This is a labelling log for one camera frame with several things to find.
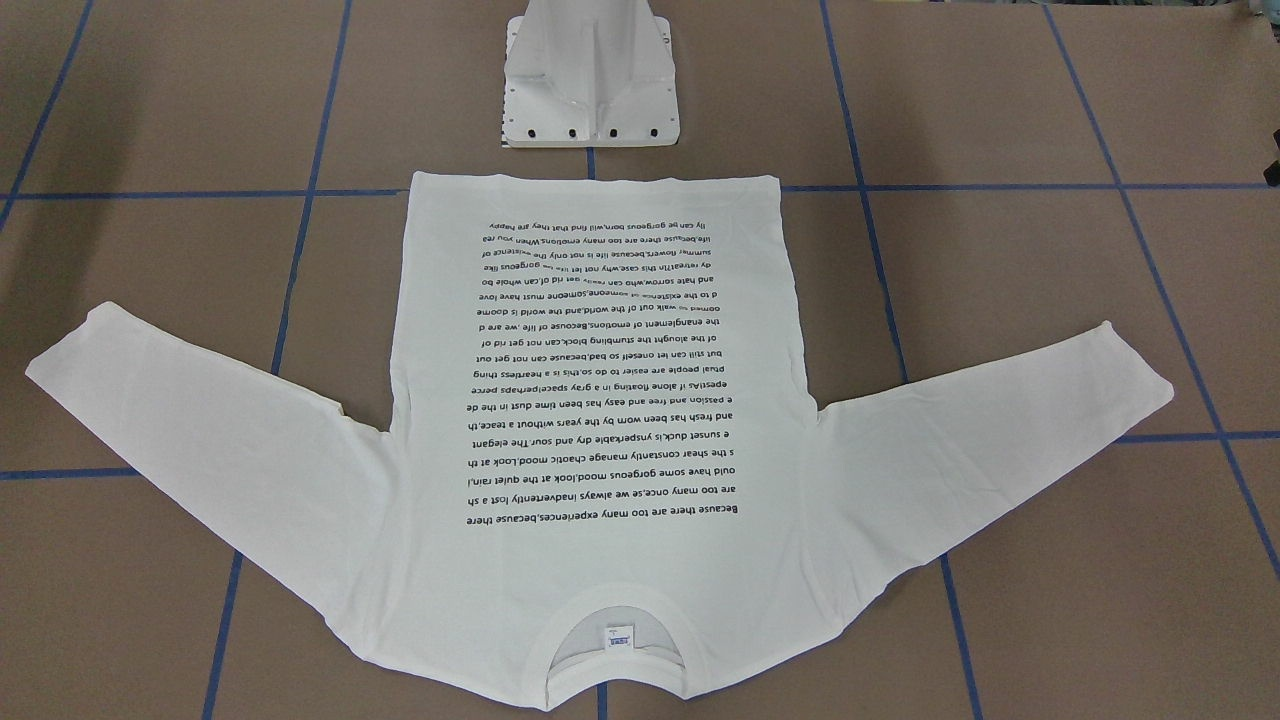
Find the white long-sleeve printed shirt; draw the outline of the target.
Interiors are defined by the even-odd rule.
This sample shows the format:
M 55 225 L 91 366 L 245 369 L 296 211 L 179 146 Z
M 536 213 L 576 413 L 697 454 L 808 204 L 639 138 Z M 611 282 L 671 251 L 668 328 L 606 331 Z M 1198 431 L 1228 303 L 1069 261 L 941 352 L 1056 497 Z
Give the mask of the white long-sleeve printed shirt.
M 1167 404 L 1108 323 L 818 409 L 780 182 L 417 173 L 388 430 L 115 304 L 27 375 L 361 659 L 554 708 L 840 635 Z

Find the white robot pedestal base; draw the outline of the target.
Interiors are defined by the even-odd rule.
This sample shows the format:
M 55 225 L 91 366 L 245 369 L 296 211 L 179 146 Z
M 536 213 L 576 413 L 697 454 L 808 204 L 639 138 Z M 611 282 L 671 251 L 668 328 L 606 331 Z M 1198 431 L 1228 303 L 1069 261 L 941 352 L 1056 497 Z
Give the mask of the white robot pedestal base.
M 504 70 L 506 146 L 678 141 L 669 22 L 646 1 L 532 1 L 507 24 Z

